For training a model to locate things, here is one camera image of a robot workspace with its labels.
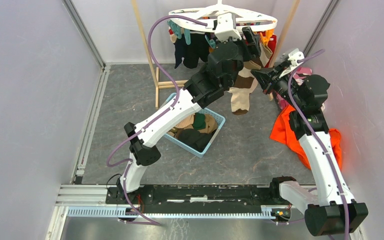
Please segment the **red santa pattern sock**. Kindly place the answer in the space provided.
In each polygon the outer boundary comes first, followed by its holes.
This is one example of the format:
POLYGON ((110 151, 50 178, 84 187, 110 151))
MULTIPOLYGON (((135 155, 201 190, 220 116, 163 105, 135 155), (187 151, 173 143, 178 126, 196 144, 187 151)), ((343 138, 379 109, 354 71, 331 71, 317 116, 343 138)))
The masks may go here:
POLYGON ((268 48, 271 50, 271 56, 269 58, 269 61, 267 62, 267 64, 265 65, 266 68, 269 67, 270 63, 272 62, 272 59, 273 59, 273 56, 274 56, 274 53, 275 53, 275 50, 276 50, 276 46, 277 46, 277 36, 275 34, 273 34, 271 37, 270 37, 270 40, 267 44, 268 48))

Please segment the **cream white sock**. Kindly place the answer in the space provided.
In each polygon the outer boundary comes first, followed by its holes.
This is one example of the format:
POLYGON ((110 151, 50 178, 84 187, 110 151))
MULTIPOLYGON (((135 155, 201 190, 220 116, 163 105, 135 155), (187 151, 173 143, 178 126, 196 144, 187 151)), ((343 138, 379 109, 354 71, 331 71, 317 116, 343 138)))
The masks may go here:
POLYGON ((261 54, 260 54, 260 62, 261 66, 264 68, 267 68, 270 64, 270 59, 273 55, 273 51, 267 46, 264 45, 262 42, 259 43, 261 54))

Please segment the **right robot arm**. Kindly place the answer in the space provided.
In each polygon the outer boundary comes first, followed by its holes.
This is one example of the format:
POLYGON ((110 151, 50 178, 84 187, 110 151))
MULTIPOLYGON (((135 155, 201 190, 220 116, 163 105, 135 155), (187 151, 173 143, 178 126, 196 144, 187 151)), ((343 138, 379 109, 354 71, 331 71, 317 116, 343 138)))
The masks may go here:
POLYGON ((330 84, 316 74, 298 84, 282 66, 254 69, 251 73, 265 92, 281 95, 293 107, 289 126, 308 159, 317 190, 312 194, 291 177, 277 177, 272 180, 269 199, 275 204, 292 204, 303 214, 313 236, 353 233, 369 211, 365 203, 356 201, 334 155, 322 111, 330 84))

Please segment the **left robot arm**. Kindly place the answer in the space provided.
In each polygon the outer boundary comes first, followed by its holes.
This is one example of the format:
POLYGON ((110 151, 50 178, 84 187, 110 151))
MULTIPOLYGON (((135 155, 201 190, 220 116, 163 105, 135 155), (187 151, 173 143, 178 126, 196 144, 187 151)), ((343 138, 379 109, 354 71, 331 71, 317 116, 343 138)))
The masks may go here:
POLYGON ((199 112, 221 98, 234 86, 244 63, 261 55, 260 37, 250 26, 242 28, 243 36, 221 41, 208 55, 204 66, 184 84, 175 97, 152 116, 140 123, 128 122, 129 163, 118 190, 125 204, 137 198, 137 189, 148 166, 161 157, 156 144, 171 128, 186 117, 199 112))

